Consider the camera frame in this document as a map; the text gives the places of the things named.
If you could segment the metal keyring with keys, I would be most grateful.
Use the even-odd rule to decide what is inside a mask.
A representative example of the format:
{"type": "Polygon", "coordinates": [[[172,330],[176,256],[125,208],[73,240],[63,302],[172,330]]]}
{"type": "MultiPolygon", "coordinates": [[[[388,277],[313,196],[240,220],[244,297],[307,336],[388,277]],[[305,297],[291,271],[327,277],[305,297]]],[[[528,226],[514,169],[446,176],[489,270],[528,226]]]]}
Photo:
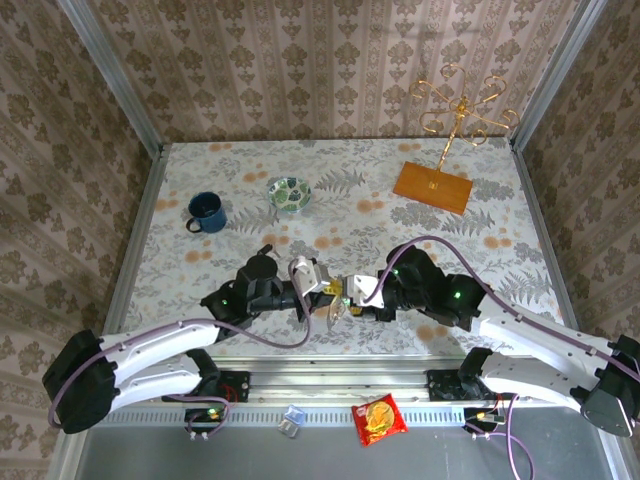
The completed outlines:
{"type": "Polygon", "coordinates": [[[329,305],[326,317],[327,329],[331,331],[339,320],[341,320],[349,311],[350,300],[346,297],[346,306],[329,305]]]}

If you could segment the dark blue enamel mug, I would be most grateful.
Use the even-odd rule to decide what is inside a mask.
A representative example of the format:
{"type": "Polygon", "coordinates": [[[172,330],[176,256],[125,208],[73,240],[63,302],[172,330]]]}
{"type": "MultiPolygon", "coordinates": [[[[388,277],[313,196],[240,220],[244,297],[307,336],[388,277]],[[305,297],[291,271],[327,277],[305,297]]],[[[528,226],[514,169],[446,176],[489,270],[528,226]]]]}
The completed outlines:
{"type": "Polygon", "coordinates": [[[227,215],[220,197],[213,192],[201,192],[189,202],[185,228],[190,233],[217,233],[227,224],[227,215]]]}

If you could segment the green leaf pattern bowl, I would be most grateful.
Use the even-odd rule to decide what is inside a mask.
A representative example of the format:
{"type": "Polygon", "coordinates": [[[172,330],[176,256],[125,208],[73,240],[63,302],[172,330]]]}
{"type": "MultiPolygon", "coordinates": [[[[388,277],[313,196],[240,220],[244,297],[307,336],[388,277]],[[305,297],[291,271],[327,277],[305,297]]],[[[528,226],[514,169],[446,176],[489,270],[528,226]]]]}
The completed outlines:
{"type": "Polygon", "coordinates": [[[306,180],[283,177],[269,187],[267,196],[276,210],[293,214],[302,211],[310,203],[312,190],[306,180]]]}

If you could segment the gold hook stand wooden base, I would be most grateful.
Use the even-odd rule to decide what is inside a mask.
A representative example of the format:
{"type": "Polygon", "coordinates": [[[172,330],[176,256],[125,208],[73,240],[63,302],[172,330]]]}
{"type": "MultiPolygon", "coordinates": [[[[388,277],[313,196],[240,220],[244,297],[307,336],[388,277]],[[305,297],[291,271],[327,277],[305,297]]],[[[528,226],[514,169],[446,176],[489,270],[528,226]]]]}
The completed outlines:
{"type": "Polygon", "coordinates": [[[484,144],[489,139],[487,128],[499,127],[507,132],[519,126],[520,114],[507,108],[501,112],[500,121],[490,120],[477,109],[502,96],[507,88],[507,81],[499,75],[489,75],[483,84],[489,93],[478,100],[471,100],[466,94],[468,73],[459,64],[448,63],[441,67],[440,75],[449,80],[457,73],[462,74],[460,95],[452,98],[444,94],[441,89],[427,80],[416,80],[409,86],[409,94],[419,100],[435,95],[445,103],[445,107],[436,110],[426,110],[419,116],[419,125],[429,134],[437,134],[444,126],[440,120],[442,115],[450,115],[453,125],[446,139],[446,143],[434,168],[422,166],[414,162],[405,162],[396,181],[393,193],[404,198],[435,207],[449,213],[462,215],[467,207],[473,182],[443,171],[443,166],[455,140],[460,140],[474,148],[484,144]]]}

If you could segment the red snack packet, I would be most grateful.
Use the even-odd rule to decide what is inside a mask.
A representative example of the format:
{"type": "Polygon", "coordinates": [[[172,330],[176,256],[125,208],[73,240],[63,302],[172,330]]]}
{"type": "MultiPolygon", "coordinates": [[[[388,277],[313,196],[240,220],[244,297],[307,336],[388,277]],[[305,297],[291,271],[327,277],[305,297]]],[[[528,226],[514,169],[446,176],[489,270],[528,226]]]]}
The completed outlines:
{"type": "Polygon", "coordinates": [[[352,406],[351,412],[363,447],[409,430],[391,394],[363,405],[352,406]]]}

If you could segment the small clear plastic box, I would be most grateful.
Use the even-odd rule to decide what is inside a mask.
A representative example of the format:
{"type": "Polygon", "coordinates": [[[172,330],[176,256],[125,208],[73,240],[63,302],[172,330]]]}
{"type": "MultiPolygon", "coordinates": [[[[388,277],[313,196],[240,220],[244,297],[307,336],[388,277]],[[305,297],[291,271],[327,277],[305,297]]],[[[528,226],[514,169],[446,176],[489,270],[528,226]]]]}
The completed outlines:
{"type": "Polygon", "coordinates": [[[306,413],[295,405],[289,405],[278,425],[278,431],[289,439],[293,439],[299,433],[306,421],[306,413]]]}

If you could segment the small black connector board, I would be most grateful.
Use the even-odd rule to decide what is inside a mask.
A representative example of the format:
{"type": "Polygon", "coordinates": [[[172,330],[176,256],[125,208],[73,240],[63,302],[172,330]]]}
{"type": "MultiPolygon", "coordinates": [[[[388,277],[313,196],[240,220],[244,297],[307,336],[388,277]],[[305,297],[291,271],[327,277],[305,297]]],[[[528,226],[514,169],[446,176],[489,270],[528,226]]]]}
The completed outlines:
{"type": "Polygon", "coordinates": [[[487,423],[503,425],[505,416],[497,412],[496,409],[465,408],[464,416],[466,422],[487,423]]]}
{"type": "Polygon", "coordinates": [[[187,424],[219,424],[225,416],[224,407],[192,408],[185,411],[187,424]]]}

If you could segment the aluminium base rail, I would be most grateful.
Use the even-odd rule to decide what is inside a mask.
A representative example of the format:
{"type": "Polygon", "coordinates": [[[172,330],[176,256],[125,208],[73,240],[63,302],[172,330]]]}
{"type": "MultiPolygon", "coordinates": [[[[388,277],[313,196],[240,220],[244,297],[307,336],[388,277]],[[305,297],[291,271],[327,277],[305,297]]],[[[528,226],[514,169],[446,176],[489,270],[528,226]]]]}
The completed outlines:
{"type": "Polygon", "coordinates": [[[426,372],[457,369],[462,355],[215,356],[222,370],[251,373],[252,406],[360,405],[391,394],[397,404],[429,403],[426,372]]]}

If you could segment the aluminium side rail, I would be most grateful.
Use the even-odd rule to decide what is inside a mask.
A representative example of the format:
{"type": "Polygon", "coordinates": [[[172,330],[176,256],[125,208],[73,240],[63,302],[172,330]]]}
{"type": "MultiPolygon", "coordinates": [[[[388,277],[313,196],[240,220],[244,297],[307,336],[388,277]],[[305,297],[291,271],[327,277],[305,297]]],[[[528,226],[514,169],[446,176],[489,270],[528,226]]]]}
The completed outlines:
{"type": "Polygon", "coordinates": [[[118,333],[126,320],[170,151],[170,145],[162,146],[151,164],[102,330],[103,335],[118,333]]]}
{"type": "Polygon", "coordinates": [[[546,278],[550,284],[550,290],[555,295],[557,309],[559,311],[558,315],[562,318],[565,326],[571,328],[576,327],[577,321],[525,161],[521,152],[518,151],[511,143],[509,143],[509,147],[536,231],[538,247],[544,260],[546,278]]]}

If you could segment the aluminium frame post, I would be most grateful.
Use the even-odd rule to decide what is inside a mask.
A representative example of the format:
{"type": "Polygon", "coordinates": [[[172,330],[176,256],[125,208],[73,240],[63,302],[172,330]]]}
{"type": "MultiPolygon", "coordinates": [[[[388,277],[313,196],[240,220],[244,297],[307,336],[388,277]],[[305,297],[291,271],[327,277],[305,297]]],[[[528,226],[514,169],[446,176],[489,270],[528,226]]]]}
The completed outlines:
{"type": "Polygon", "coordinates": [[[58,0],[138,139],[152,160],[162,153],[163,140],[129,81],[117,49],[91,11],[89,0],[58,0]]]}
{"type": "Polygon", "coordinates": [[[607,2],[608,0],[580,0],[573,18],[551,55],[550,62],[524,110],[520,125],[511,136],[510,143],[515,152],[522,152],[531,139],[607,2]]]}

